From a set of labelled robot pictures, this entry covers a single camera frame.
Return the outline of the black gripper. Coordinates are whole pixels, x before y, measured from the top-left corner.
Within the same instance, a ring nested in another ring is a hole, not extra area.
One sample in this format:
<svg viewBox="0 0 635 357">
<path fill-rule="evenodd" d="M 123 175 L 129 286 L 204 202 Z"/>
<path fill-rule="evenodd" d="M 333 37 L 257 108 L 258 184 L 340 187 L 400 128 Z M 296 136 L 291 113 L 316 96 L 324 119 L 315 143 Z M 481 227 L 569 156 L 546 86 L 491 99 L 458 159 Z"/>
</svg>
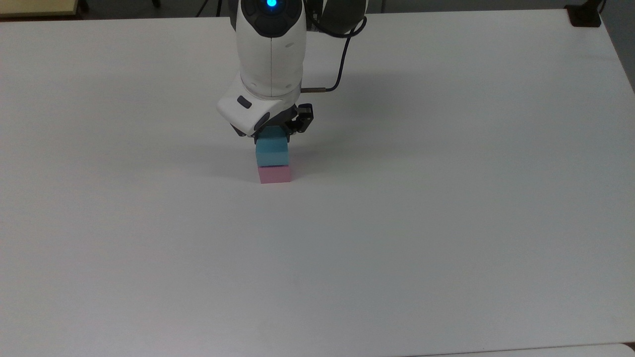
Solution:
<svg viewBox="0 0 635 357">
<path fill-rule="evenodd" d="M 254 125 L 254 132 L 249 137 L 258 138 L 264 128 L 268 126 L 281 127 L 284 135 L 286 135 L 287 143 L 290 142 L 291 136 L 297 133 L 304 133 L 315 119 L 313 105 L 299 104 L 291 108 L 281 111 L 278 115 L 272 116 L 266 113 Z"/>
</svg>

